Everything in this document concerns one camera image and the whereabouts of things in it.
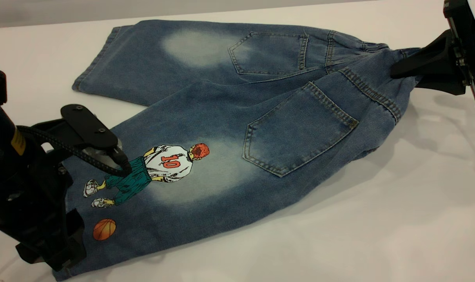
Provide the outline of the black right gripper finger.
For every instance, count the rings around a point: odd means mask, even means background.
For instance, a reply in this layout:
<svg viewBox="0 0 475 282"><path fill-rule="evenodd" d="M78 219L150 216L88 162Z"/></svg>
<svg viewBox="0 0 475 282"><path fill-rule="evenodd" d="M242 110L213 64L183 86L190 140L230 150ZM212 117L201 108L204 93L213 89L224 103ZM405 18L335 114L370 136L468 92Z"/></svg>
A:
<svg viewBox="0 0 475 282"><path fill-rule="evenodd" d="M452 54L454 45L452 31L446 30L417 53L395 63L390 68L390 77L454 76L458 73Z"/></svg>
<svg viewBox="0 0 475 282"><path fill-rule="evenodd" d="M466 93L466 86L468 85L468 79L455 75L419 75L417 88L425 88L431 90L437 90L440 92L463 95Z"/></svg>

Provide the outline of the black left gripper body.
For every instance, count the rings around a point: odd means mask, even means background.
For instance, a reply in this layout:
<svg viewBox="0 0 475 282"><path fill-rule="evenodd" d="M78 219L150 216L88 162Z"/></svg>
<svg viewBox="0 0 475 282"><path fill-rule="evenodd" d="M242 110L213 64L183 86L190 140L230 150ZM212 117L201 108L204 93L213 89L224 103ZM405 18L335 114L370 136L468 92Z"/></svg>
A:
<svg viewBox="0 0 475 282"><path fill-rule="evenodd" d="M39 159L29 164L0 163L0 230L21 241L22 231L57 212L68 213L73 179L62 163Z"/></svg>

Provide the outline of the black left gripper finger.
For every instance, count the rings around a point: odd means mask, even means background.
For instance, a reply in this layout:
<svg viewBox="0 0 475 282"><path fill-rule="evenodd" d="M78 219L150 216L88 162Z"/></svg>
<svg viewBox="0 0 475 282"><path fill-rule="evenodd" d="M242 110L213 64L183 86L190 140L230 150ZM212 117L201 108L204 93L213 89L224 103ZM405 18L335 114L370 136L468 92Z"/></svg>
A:
<svg viewBox="0 0 475 282"><path fill-rule="evenodd" d="M45 263L54 271L72 268L87 257L84 230L84 220L76 209L52 213L22 231L16 250L29 264Z"/></svg>

